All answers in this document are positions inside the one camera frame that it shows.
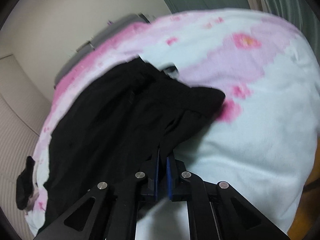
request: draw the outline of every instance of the orange floor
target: orange floor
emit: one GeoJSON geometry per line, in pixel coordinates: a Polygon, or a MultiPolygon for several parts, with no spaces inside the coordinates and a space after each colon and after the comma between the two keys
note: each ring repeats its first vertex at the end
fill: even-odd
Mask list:
{"type": "MultiPolygon", "coordinates": [[[[315,164],[307,180],[313,182],[320,177],[320,139],[316,152],[315,164]]],[[[320,188],[302,194],[296,217],[288,232],[291,240],[302,240],[311,228],[316,218],[320,215],[320,188]]]]}

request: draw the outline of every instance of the bed sheet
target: bed sheet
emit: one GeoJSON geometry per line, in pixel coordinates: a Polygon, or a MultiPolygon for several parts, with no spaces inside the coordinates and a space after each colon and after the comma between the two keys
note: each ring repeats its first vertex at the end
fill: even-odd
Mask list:
{"type": "MultiPolygon", "coordinates": [[[[191,11],[135,23],[83,59],[58,84],[33,159],[39,197],[26,214],[44,223],[50,134],[77,95],[120,62],[140,56],[171,63],[189,86],[221,89],[221,115],[175,149],[203,180],[228,181],[287,232],[312,169],[320,120],[320,74],[304,36],[285,20],[257,11],[191,11]]],[[[136,239],[189,239],[184,203],[161,200],[137,224],[136,239]]]]}

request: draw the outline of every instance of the black pants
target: black pants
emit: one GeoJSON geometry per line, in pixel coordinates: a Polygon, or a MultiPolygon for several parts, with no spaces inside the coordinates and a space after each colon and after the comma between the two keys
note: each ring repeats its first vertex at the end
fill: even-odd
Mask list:
{"type": "Polygon", "coordinates": [[[212,120],[225,95],[190,88],[137,58],[94,81],[52,133],[43,230],[95,184],[122,181],[212,120]]]}

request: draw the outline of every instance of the silver screw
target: silver screw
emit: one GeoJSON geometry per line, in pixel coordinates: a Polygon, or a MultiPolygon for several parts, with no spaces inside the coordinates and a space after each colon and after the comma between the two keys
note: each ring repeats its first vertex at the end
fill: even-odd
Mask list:
{"type": "Polygon", "coordinates": [[[229,187],[229,184],[225,181],[222,181],[219,183],[219,187],[220,188],[228,188],[229,187]]]}
{"type": "Polygon", "coordinates": [[[145,176],[145,174],[142,171],[139,171],[136,173],[136,178],[138,178],[138,179],[142,179],[142,178],[144,178],[144,176],[145,176]]]}
{"type": "Polygon", "coordinates": [[[106,187],[108,187],[108,184],[106,182],[100,182],[98,184],[98,189],[105,189],[106,187]]]}
{"type": "Polygon", "coordinates": [[[184,171],[183,173],[181,173],[181,176],[184,178],[190,178],[191,177],[191,173],[189,171],[184,171]]]}

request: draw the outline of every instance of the white wall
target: white wall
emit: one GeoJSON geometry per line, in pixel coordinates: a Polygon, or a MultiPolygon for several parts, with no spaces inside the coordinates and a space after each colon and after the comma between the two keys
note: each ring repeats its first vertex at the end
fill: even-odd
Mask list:
{"type": "Polygon", "coordinates": [[[163,0],[20,0],[0,32],[0,55],[13,53],[52,100],[55,75],[75,50],[108,20],[129,13],[159,17],[170,11],[163,0]]]}

